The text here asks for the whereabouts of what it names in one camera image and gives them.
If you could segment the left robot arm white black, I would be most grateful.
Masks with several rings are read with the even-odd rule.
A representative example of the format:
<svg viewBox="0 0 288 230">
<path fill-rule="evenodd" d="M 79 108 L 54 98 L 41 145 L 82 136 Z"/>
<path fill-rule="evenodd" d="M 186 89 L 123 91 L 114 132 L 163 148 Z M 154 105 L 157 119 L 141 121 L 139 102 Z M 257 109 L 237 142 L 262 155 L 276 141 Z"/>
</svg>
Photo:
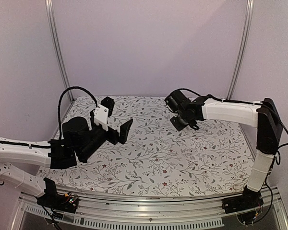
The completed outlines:
<svg viewBox="0 0 288 230">
<path fill-rule="evenodd" d="M 129 119 L 117 131 L 108 126 L 108 110 L 94 110 L 90 123 L 83 117 L 74 117 L 61 127 L 59 139 L 38 142 L 21 142 L 0 137 L 0 181 L 13 184 L 23 192 L 57 208 L 62 198 L 56 193 L 55 183 L 47 178 L 33 176 L 14 166 L 26 163 L 50 169 L 68 169 L 89 158 L 105 143 L 124 144 L 133 123 Z"/>
</svg>

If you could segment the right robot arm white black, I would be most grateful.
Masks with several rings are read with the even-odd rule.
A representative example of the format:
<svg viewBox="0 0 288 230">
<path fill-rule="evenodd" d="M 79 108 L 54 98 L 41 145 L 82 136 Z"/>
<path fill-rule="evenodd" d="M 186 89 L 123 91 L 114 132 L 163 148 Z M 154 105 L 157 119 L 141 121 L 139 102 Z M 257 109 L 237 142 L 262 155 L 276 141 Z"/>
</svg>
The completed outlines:
<svg viewBox="0 0 288 230">
<path fill-rule="evenodd" d="M 239 197 L 239 205 L 249 209 L 257 201 L 259 192 L 270 174 L 275 155 L 282 147 L 280 139 L 287 131 L 281 121 L 274 101 L 265 98 L 260 102 L 219 99 L 210 94 L 198 95 L 190 100 L 177 89 L 165 98 L 166 106 L 174 113 L 170 119 L 177 131 L 185 127 L 198 130 L 198 121 L 221 120 L 251 126 L 257 129 L 256 157 L 246 184 L 245 194 Z"/>
</svg>

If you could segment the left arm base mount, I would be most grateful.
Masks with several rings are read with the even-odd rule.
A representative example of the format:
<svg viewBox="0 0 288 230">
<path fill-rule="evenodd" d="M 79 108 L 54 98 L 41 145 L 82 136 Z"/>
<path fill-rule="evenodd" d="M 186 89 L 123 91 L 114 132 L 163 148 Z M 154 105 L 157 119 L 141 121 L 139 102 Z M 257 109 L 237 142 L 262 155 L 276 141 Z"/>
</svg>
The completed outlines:
<svg viewBox="0 0 288 230">
<path fill-rule="evenodd" d="M 60 195 L 57 192 L 56 184 L 53 180 L 44 178 L 45 189 L 44 194 L 37 197 L 37 204 L 48 207 L 52 210 L 59 210 L 68 213 L 76 213 L 79 204 L 79 197 L 77 194 L 68 192 Z"/>
</svg>

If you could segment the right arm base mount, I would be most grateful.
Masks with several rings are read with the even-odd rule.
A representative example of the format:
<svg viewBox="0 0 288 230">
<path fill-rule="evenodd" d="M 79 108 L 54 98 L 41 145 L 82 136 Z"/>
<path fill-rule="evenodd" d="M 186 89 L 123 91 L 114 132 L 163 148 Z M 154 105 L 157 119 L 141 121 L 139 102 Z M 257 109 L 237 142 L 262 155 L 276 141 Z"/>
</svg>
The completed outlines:
<svg viewBox="0 0 288 230">
<path fill-rule="evenodd" d="M 250 212 L 238 214 L 238 221 L 244 225 L 253 224 L 263 210 L 264 201 L 261 192 L 254 192 L 247 187 L 238 196 L 224 198 L 222 208 L 225 213 L 237 213 L 250 209 Z"/>
</svg>

